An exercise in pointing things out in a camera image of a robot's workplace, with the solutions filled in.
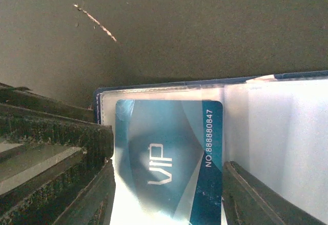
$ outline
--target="blue trim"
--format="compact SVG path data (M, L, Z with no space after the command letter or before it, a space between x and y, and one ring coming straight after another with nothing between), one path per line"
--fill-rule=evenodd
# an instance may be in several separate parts
M311 71L311 72L297 72L297 73L285 73L274 75L276 79L296 79L296 78L312 78L312 77L324 77L328 76L328 70L323 71Z
M311 78L311 77L325 77L328 76L328 70L324 71L312 71L312 72L298 72L298 73L285 73L276 74L276 79L296 79L296 78ZM195 80L195 81L180 81L174 83L161 83L161 84L146 84L146 85L135 85L135 86L122 86L122 87L109 87L99 88L93 93L93 106L96 123L100 124L100 95L105 91L123 90L123 89L135 89L135 88L160 88L160 87L174 87L174 86L196 86L196 85L212 85L212 84L238 84L244 83L247 80L254 79L261 76L248 76L248 77L237 77L237 78L225 78L225 79L213 79L213 80Z

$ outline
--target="table surface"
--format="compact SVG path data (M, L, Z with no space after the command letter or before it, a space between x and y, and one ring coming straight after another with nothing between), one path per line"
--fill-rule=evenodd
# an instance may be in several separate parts
M324 70L327 5L0 0L0 82L86 107L98 87Z

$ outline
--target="dark gray surface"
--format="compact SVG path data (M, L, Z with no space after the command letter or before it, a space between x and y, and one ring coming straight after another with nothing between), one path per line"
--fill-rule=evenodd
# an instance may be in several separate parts
M0 0L0 82L85 107L100 86L323 70L327 19L328 0Z
M40 166L41 162L44 162L47 159L49 159L57 154L60 154L69 148L70 147L56 146L56 145L44 146L42 148L32 149L28 152L24 152L22 154L19 154L18 156L10 158L7 161L4 161L0 165L0 170L2 173L1 177L0 177L0 181L7 180L10 177L17 175L17 174L19 174L27 169L30 169L34 166L37 166L37 165ZM78 148L78 147L71 148L71 149L72 149L71 155L73 153L81 150L81 148Z

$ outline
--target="blue card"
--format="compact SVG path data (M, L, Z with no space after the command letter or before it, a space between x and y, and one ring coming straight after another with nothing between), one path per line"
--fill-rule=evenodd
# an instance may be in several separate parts
M222 115L218 101L117 102L115 174L142 212L178 224L220 224Z

